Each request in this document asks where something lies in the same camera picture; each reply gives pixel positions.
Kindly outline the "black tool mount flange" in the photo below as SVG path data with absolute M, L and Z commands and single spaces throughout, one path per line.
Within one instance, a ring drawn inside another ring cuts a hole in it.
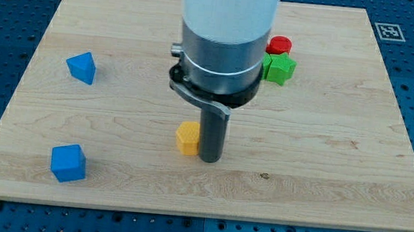
M 239 108 L 255 97 L 261 83 L 262 70 L 260 70 L 256 80 L 245 90 L 222 95 L 204 91 L 188 81 L 180 62 L 170 68 L 168 74 L 170 89 L 175 91 L 182 99 L 215 115 L 230 116 L 231 109 Z

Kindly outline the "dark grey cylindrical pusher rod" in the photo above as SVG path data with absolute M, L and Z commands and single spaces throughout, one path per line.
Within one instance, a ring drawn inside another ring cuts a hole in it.
M 198 155 L 203 162 L 221 159 L 228 121 L 228 116 L 201 110 Z

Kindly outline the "green block behind arm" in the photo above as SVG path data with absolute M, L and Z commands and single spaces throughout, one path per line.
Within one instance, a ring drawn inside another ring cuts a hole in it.
M 261 78 L 264 79 L 264 80 L 267 79 L 267 75 L 268 75 L 268 72 L 269 72 L 271 62 L 272 62 L 271 55 L 269 53 L 265 52 L 264 53 L 264 58 L 262 59 L 263 73 L 262 73 L 262 76 L 261 76 Z

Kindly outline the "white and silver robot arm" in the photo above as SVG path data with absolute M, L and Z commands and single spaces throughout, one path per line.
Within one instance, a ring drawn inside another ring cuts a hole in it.
M 221 159 L 232 109 L 259 89 L 262 60 L 280 0 L 183 0 L 182 41 L 171 46 L 179 59 L 169 85 L 199 107 L 198 155 Z

